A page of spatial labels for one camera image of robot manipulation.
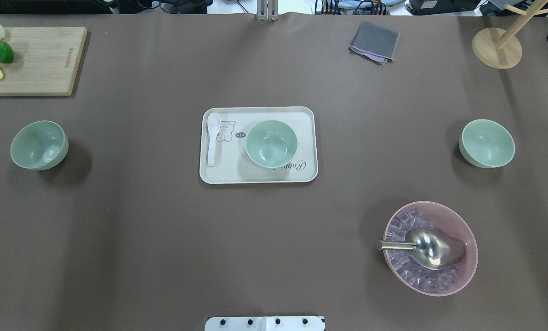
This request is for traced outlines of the green bowl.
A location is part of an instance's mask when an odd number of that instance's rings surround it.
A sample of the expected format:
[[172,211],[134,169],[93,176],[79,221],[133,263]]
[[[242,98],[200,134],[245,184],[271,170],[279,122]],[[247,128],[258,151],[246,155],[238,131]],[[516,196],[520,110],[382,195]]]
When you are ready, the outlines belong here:
[[297,154],[298,138],[288,124],[266,120],[255,124],[246,136],[246,153],[253,163],[264,168],[289,164]]
[[515,142],[501,124],[476,119],[464,126],[458,141],[461,155],[479,168],[507,165],[515,156]]
[[11,143],[11,159],[18,167],[41,171],[60,164],[68,150],[68,136],[59,124],[37,121],[16,134]]

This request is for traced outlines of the beige rectangular tray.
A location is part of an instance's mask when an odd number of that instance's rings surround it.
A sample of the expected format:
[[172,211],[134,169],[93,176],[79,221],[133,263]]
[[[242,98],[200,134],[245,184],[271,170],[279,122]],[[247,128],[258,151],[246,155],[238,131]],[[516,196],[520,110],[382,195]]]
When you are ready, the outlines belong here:
[[[221,119],[219,136],[215,141],[213,167],[207,163],[207,119],[211,113],[217,113]],[[285,122],[297,134],[298,149],[295,157],[279,168],[257,165],[245,149],[245,139],[250,129],[266,120]],[[211,108],[202,117],[200,138],[199,176],[209,184],[305,183],[316,178],[319,172],[315,118],[307,107]]]

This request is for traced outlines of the white ceramic spoon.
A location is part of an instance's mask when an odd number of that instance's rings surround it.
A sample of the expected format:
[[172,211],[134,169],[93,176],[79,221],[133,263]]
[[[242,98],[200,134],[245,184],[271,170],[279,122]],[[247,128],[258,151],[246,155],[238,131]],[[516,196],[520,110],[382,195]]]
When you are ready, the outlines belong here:
[[221,117],[218,113],[210,113],[207,117],[207,165],[213,167],[215,164],[215,151],[217,146],[217,136],[221,127]]

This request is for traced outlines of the grey folded cloth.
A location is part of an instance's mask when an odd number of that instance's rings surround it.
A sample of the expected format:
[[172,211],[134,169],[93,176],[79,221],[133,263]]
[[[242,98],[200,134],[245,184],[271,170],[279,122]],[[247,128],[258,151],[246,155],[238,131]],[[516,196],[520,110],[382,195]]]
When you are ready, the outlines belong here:
[[394,61],[400,33],[371,22],[363,22],[349,44],[349,49],[380,65]]

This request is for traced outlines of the pink bowl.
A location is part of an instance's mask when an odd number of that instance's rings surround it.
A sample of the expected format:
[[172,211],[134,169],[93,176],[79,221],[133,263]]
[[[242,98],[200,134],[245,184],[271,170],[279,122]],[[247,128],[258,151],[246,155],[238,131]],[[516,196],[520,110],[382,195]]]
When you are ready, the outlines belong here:
[[[430,201],[417,201],[409,203],[408,205],[401,207],[397,212],[395,212],[390,220],[394,216],[396,216],[399,211],[411,211],[413,209],[418,209],[419,211],[427,215],[436,226],[436,231],[448,235],[451,238],[458,239],[465,244],[466,254],[460,261],[461,268],[459,269],[459,280],[455,284],[453,284],[450,289],[439,291],[438,293],[429,293],[417,290],[411,285],[405,283],[405,281],[403,281],[397,275],[394,267],[390,266],[389,264],[389,257],[387,254],[388,250],[385,250],[383,252],[383,255],[387,265],[389,266],[389,269],[397,277],[397,279],[404,283],[406,286],[424,295],[448,296],[461,291],[461,289],[463,289],[472,280],[478,266],[478,247],[476,239],[474,238],[474,234],[472,233],[470,227],[465,222],[465,220],[463,220],[463,218],[459,216],[459,214],[457,214],[449,207]],[[386,229],[382,236],[382,239],[384,240],[386,239],[385,234],[388,230],[388,225],[386,226]]]

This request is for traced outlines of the metal ice scoop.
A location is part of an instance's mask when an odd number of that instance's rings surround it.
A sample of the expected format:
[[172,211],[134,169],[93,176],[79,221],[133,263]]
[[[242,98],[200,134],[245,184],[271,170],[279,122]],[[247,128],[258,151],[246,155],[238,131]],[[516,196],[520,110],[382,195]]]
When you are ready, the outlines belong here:
[[459,263],[466,254],[465,244],[458,239],[429,228],[413,228],[404,241],[377,241],[378,250],[406,250],[422,266],[440,270]]

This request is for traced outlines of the clear ice cubes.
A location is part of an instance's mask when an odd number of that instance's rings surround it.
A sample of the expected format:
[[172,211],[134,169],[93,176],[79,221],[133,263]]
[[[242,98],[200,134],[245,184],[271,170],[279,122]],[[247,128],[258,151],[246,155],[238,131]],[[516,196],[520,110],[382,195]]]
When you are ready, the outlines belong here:
[[[399,211],[390,220],[385,238],[388,241],[404,241],[405,234],[413,228],[436,230],[433,221],[418,209]],[[438,293],[450,289],[459,280],[461,263],[445,269],[431,270],[415,261],[409,251],[388,250],[387,254],[389,264],[394,267],[397,275],[417,290]]]

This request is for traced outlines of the wooden cutting board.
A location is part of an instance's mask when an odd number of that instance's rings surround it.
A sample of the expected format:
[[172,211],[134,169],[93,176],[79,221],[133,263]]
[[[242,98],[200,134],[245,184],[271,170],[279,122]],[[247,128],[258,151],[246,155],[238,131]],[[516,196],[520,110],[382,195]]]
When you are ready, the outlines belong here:
[[85,27],[6,27],[5,42],[15,53],[1,63],[0,97],[70,96],[74,91]]

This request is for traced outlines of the wooden stand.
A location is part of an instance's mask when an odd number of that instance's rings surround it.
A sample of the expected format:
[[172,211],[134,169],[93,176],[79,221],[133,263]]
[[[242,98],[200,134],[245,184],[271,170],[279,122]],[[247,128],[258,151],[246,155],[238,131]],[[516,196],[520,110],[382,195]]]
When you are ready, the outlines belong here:
[[548,8],[543,9],[547,0],[536,0],[526,10],[515,8],[509,4],[505,9],[517,13],[518,19],[507,30],[501,28],[485,28],[472,38],[472,50],[474,55],[489,67],[496,69],[509,69],[515,67],[522,58],[522,46],[515,35],[534,16],[548,13]]

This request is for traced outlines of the green lime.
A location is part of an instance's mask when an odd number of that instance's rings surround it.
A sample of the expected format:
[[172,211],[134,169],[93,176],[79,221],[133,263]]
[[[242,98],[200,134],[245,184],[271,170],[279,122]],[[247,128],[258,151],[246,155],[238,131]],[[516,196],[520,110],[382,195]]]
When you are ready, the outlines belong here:
[[14,60],[15,53],[12,47],[0,40],[0,63],[13,63]]

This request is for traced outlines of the metal bracket at top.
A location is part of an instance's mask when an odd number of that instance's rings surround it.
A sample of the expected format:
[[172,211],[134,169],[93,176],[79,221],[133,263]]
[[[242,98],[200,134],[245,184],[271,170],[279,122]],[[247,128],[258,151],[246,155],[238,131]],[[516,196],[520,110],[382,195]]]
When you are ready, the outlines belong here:
[[278,0],[257,0],[257,20],[278,21],[280,17],[278,3]]

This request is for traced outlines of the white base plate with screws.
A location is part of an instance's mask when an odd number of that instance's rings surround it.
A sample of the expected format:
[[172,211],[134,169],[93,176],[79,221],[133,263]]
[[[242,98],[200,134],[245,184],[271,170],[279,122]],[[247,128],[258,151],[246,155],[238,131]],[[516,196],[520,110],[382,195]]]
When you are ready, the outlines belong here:
[[320,316],[231,316],[207,319],[205,331],[325,331]]

